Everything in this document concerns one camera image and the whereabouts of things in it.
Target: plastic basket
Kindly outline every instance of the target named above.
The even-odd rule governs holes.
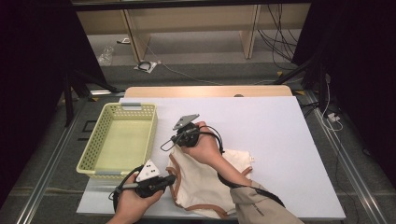
[[[77,172],[95,178],[124,178],[150,158],[156,128],[156,105],[106,104]]]

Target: person's left hand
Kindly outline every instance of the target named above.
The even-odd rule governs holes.
[[[131,175],[125,184],[134,183],[136,174]],[[157,191],[148,198],[141,198],[132,189],[123,190],[119,197],[116,215],[107,223],[128,223],[132,224],[139,220],[154,203],[160,200],[163,190]]]

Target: white table surface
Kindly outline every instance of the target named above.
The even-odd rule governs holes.
[[[318,154],[304,116],[293,96],[221,98],[121,98],[123,102],[154,103],[158,127],[151,160],[167,175],[169,152],[160,146],[175,134],[181,116],[200,114],[221,135],[224,148],[249,151],[252,179],[276,194],[301,219],[339,220],[346,216]],[[91,178],[77,212],[114,214],[107,198],[119,180]],[[157,218],[195,218],[175,207],[169,189],[145,214]]]

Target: cloth bag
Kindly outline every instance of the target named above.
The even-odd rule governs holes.
[[[250,178],[251,158],[248,152],[225,149],[224,159]],[[227,218],[235,213],[230,188],[223,185],[217,172],[183,153],[178,145],[171,149],[166,171],[177,180],[170,186],[176,206],[212,218]]]

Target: beige sleeve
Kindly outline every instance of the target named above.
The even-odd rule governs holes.
[[[251,187],[265,189],[252,181]],[[285,207],[262,196],[249,187],[230,189],[240,224],[300,224],[303,223]]]

